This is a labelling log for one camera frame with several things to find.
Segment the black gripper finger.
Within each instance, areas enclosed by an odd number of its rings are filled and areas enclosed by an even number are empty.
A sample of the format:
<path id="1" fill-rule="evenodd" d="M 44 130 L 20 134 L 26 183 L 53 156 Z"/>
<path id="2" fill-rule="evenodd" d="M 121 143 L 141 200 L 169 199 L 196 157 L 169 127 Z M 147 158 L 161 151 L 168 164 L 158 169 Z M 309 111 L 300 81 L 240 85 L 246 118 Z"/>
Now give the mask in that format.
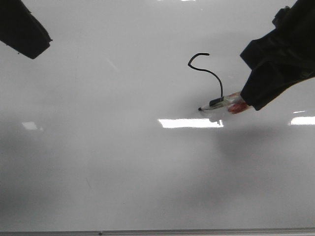
<path id="1" fill-rule="evenodd" d="M 52 39 L 21 0 L 0 2 L 0 40 L 18 53 L 35 59 Z"/>

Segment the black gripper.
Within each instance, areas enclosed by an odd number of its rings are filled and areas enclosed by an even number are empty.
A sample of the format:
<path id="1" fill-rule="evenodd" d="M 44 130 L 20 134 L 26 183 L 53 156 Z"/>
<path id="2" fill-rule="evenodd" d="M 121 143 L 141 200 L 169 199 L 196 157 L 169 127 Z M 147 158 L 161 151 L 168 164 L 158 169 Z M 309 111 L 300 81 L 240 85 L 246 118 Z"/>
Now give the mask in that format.
<path id="1" fill-rule="evenodd" d="M 259 111 L 289 87 L 315 76 L 315 2 L 281 8 L 275 29 L 252 40 L 240 57 L 252 69 L 241 97 Z"/>

